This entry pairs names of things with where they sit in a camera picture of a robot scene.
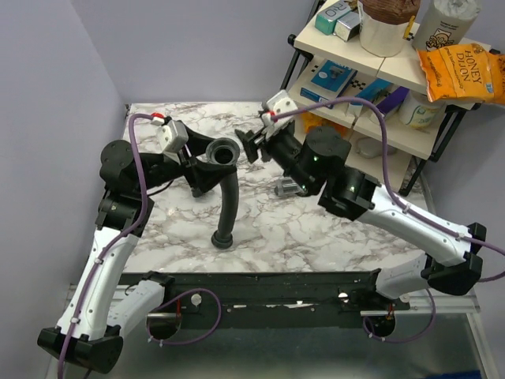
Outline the clear plastic pipe fitting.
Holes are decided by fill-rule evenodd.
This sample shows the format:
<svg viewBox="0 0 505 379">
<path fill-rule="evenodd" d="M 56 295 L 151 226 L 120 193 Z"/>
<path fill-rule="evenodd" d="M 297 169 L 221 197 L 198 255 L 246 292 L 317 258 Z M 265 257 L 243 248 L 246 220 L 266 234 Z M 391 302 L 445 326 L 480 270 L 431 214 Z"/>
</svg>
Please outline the clear plastic pipe fitting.
<svg viewBox="0 0 505 379">
<path fill-rule="evenodd" d="M 307 195 L 307 191 L 302 189 L 292 178 L 283 177 L 275 182 L 274 193 L 278 197 Z"/>
</svg>

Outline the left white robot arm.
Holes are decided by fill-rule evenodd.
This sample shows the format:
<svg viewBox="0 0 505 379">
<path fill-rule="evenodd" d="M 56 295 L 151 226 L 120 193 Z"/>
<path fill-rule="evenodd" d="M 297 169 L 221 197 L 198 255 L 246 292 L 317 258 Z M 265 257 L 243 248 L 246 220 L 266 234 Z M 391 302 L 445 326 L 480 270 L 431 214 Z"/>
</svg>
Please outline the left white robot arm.
<svg viewBox="0 0 505 379">
<path fill-rule="evenodd" d="M 233 244 L 238 212 L 236 164 L 238 144 L 211 138 L 177 124 L 177 159 L 165 153 L 140 153 L 132 140 L 110 142 L 100 156 L 106 192 L 99 204 L 92 249 L 69 305 L 54 327 L 41 330 L 37 343 L 58 361 L 58 377 L 66 364 L 109 373 L 123 342 L 135 326 L 155 309 L 168 311 L 175 300 L 173 278 L 149 272 L 111 310 L 116 286 L 129 256 L 140 241 L 155 202 L 148 191 L 185 178 L 194 196 L 220 186 L 222 205 L 211 243 L 225 250 Z"/>
</svg>

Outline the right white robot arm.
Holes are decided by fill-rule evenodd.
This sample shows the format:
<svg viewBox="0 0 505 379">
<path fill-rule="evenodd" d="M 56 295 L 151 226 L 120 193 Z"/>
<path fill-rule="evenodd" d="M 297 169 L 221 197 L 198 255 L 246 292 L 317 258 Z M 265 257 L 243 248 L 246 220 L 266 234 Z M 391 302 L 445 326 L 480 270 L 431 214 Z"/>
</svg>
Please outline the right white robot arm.
<svg viewBox="0 0 505 379">
<path fill-rule="evenodd" d="M 378 310 L 404 294 L 433 288 L 466 295 L 481 278 L 483 261 L 471 238 L 484 238 L 478 223 L 457 225 L 412 204 L 401 208 L 376 178 L 348 167 L 351 144 L 331 127 L 312 129 L 299 142 L 289 128 L 269 139 L 237 130 L 248 161 L 274 160 L 319 206 L 334 216 L 381 228 L 422 250 L 422 255 L 372 274 L 365 304 Z"/>
</svg>

